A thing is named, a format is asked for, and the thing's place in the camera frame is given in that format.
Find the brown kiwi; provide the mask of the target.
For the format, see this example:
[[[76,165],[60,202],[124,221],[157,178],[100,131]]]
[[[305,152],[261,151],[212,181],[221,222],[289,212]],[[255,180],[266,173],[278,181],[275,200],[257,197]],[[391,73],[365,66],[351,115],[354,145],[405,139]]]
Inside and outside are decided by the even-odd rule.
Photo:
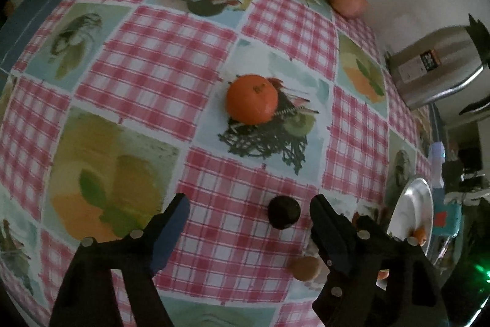
[[[289,266],[296,280],[307,282],[316,279],[321,272],[320,260],[316,257],[301,257]]]

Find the dark plum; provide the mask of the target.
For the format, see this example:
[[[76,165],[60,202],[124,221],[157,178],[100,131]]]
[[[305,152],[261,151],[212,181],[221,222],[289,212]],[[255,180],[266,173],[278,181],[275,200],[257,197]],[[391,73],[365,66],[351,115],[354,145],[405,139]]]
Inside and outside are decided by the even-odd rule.
[[[300,216],[300,205],[293,197],[276,196],[267,205],[267,218],[275,229],[284,230],[293,226]]]

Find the steel round tray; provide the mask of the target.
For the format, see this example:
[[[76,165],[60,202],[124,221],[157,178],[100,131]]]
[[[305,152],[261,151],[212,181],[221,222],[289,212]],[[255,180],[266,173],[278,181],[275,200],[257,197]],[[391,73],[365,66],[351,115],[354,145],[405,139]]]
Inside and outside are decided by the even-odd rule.
[[[422,245],[425,255],[431,243],[434,226],[434,200],[427,180],[414,176],[405,185],[394,208],[387,234],[405,240],[416,230],[424,229],[426,240]]]

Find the teal tissue box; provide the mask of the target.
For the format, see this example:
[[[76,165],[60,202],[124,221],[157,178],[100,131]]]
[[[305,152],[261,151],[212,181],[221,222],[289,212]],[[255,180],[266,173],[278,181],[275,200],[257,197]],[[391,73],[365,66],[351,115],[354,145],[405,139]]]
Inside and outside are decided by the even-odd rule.
[[[435,203],[433,235],[456,237],[462,221],[462,206],[459,203]]]

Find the white power strip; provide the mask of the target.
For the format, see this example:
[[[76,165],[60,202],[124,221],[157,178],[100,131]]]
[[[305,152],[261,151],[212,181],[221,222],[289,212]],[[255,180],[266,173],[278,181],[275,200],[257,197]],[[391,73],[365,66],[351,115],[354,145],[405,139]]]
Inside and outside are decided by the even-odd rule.
[[[430,183],[433,188],[442,188],[442,170],[446,161],[446,151],[442,142],[434,142],[430,145],[428,160],[431,167]]]

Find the orange far tangerine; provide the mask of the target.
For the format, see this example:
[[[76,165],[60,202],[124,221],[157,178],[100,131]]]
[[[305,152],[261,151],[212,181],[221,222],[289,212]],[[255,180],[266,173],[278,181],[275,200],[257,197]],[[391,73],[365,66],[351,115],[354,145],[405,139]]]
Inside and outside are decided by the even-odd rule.
[[[238,123],[267,123],[273,118],[277,106],[276,88],[261,75],[239,76],[229,85],[226,93],[226,110]]]

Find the steel thermos jug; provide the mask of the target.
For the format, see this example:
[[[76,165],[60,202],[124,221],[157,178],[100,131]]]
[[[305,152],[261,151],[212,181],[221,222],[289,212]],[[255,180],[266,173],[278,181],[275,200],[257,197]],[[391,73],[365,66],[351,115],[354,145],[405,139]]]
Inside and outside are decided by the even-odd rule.
[[[489,30],[469,17],[443,27],[388,57],[401,99],[410,109],[434,103],[469,86],[489,64]]]

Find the checkered fruit tablecloth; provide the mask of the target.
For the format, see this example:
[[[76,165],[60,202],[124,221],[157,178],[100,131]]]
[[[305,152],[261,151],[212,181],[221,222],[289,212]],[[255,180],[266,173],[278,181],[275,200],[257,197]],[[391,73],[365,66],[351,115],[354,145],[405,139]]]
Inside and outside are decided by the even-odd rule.
[[[250,74],[278,92],[264,124],[226,110]],[[178,323],[317,326],[316,289],[287,270],[311,198],[373,215],[396,172],[431,173],[427,111],[324,0],[63,0],[1,88],[1,277],[39,326],[82,237],[121,237],[176,192],[189,222],[154,282]],[[276,196],[301,208],[284,230]]]

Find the red apple right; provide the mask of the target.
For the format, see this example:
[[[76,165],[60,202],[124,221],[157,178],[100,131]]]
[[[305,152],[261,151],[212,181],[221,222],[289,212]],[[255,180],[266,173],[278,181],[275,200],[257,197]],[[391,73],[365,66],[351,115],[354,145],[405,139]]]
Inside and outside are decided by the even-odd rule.
[[[332,8],[347,19],[358,18],[368,7],[366,0],[329,0]]]

